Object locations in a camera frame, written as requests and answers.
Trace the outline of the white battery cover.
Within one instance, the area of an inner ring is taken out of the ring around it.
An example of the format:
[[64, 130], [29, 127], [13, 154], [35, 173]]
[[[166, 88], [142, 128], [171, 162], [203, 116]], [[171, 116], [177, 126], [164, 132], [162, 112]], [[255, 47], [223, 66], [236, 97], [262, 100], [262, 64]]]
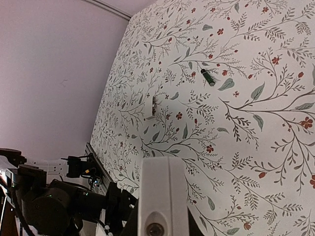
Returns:
[[144, 118], [145, 119], [153, 119], [155, 116], [152, 115], [152, 103], [153, 103], [153, 95], [149, 95], [147, 97], [144, 104]]

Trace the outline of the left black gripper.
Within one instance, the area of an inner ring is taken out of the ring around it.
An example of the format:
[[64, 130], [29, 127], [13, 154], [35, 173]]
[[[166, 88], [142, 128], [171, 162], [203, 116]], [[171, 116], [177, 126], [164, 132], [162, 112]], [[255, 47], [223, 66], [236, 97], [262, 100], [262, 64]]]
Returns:
[[105, 224], [110, 229], [122, 229], [122, 222], [128, 220], [137, 199], [127, 190], [119, 189], [115, 182], [109, 183], [105, 197]]

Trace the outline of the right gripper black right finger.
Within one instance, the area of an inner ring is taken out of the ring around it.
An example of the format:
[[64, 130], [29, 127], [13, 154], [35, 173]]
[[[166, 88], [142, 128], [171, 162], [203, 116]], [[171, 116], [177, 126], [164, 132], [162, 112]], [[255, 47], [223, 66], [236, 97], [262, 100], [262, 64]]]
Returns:
[[188, 208], [189, 236], [204, 236]]

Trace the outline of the white remote control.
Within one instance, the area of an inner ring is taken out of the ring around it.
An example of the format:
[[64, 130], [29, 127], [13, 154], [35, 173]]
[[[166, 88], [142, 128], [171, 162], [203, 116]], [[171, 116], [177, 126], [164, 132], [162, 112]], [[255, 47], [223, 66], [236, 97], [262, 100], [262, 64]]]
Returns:
[[143, 159], [138, 199], [139, 236], [188, 236], [184, 163], [179, 157]]

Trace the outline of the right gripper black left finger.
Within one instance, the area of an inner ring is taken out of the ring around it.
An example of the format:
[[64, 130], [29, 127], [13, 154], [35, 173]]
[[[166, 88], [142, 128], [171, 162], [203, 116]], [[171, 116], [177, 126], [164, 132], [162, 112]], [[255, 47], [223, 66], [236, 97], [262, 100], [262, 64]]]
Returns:
[[138, 208], [134, 207], [120, 236], [138, 236]]

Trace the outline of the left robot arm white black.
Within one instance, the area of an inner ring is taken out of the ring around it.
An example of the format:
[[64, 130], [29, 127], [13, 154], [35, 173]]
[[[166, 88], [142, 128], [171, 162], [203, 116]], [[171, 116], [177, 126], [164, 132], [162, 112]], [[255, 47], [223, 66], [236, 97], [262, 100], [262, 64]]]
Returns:
[[137, 199], [120, 189], [93, 152], [66, 159], [68, 178], [86, 178], [88, 186], [65, 181], [47, 182], [47, 171], [27, 164], [19, 150], [3, 148], [7, 190], [22, 227], [30, 236], [78, 236], [84, 222], [98, 224], [105, 236], [135, 236]]

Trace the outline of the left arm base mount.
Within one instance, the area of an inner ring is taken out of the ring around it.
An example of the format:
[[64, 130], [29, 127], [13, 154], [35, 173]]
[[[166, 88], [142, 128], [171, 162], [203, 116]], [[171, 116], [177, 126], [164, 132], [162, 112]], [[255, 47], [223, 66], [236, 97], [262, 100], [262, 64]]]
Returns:
[[90, 189], [99, 187], [102, 184], [100, 171], [98, 170], [97, 163], [93, 160], [93, 154], [83, 156], [68, 156], [68, 158], [62, 158], [68, 165], [68, 172], [66, 176], [68, 178], [84, 178], [88, 180]]

